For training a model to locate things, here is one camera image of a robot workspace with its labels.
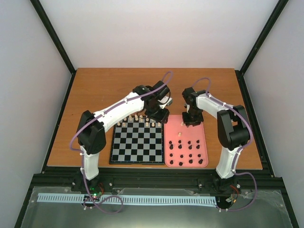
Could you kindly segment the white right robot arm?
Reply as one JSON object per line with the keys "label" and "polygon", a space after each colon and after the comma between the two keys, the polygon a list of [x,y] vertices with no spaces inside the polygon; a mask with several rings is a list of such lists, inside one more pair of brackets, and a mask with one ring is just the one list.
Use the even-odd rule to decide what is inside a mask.
{"label": "white right robot arm", "polygon": [[204,119],[205,111],[217,120],[218,140],[222,146],[216,174],[212,177],[215,191],[224,192],[234,182],[236,166],[240,154],[252,142],[253,133],[242,105],[230,105],[216,99],[209,92],[196,92],[192,87],[184,89],[182,97],[186,111],[182,119],[186,126],[197,126]]}

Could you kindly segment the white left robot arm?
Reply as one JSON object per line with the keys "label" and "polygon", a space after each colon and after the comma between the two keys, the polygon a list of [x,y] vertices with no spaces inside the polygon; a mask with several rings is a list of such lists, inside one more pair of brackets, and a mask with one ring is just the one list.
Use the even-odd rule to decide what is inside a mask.
{"label": "white left robot arm", "polygon": [[115,104],[92,113],[82,113],[77,132],[70,142],[70,149],[79,151],[82,157],[80,171],[83,175],[82,185],[88,191],[98,188],[99,153],[106,146],[105,134],[115,124],[127,118],[129,115],[145,110],[145,115],[157,123],[166,123],[169,110],[165,108],[171,99],[162,102],[162,99],[170,92],[167,83],[157,82],[152,87],[137,86],[125,98]]}

